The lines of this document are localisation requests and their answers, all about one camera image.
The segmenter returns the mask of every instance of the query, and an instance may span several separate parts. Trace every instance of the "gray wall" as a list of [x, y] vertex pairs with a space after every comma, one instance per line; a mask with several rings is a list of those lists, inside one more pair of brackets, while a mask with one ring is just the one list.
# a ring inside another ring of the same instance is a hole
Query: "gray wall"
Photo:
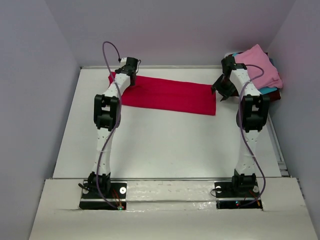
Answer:
[[79, 68], [44, 0], [2, 0], [0, 33], [0, 239], [25, 240]]
[[297, 0], [268, 51], [282, 75], [270, 113], [289, 172], [300, 178], [320, 236], [320, 1]]
[[226, 52], [257, 43], [265, 49], [294, 0], [46, 2], [79, 64], [102, 66], [104, 40], [142, 65], [218, 65]]

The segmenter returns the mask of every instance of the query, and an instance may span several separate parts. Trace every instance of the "folded red towel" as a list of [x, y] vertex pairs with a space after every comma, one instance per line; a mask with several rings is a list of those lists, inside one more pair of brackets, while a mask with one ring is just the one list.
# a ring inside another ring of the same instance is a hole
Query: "folded red towel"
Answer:
[[122, 104], [146, 109], [216, 115], [216, 94], [211, 85], [137, 76], [135, 86], [122, 95]]

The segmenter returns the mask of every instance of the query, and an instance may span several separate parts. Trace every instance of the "dark red cloth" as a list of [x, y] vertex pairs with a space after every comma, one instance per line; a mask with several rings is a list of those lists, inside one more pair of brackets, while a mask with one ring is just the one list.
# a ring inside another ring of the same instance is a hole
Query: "dark red cloth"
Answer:
[[146, 109], [216, 115], [216, 94], [211, 85], [137, 76], [135, 86], [122, 95], [122, 104]]

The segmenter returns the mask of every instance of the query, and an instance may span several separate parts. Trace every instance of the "pink cloth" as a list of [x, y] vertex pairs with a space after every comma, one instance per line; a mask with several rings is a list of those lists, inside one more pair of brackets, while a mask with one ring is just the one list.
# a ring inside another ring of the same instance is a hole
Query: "pink cloth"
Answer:
[[[261, 67], [264, 70], [263, 76], [252, 81], [257, 89], [262, 89], [264, 87], [276, 87], [281, 89], [283, 87], [283, 83], [279, 77], [277, 69], [272, 65], [269, 57], [264, 53], [258, 44], [251, 49], [236, 55], [234, 59], [236, 63], [245, 65], [253, 64]], [[260, 69], [253, 66], [248, 66], [248, 75], [251, 79], [259, 74], [261, 74]]]
[[124, 91], [122, 104], [145, 109], [216, 115], [216, 94], [211, 93], [211, 85], [147, 76], [136, 76], [135, 86], [129, 86]]

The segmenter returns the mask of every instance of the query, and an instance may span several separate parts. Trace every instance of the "white table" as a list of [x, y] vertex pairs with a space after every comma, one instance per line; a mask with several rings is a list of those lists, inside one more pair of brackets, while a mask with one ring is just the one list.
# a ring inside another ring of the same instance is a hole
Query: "white table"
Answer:
[[[212, 85], [221, 69], [140, 69], [139, 75]], [[87, 178], [96, 154], [94, 97], [109, 85], [107, 69], [82, 69], [53, 178]], [[111, 177], [118, 179], [229, 178], [240, 148], [234, 97], [216, 116], [124, 106], [112, 142]], [[270, 122], [261, 131], [257, 160], [266, 177], [281, 177]]]
[[317, 239], [295, 178], [267, 179], [263, 211], [217, 210], [212, 181], [128, 181], [126, 211], [80, 210], [78, 182], [45, 182], [30, 240]]

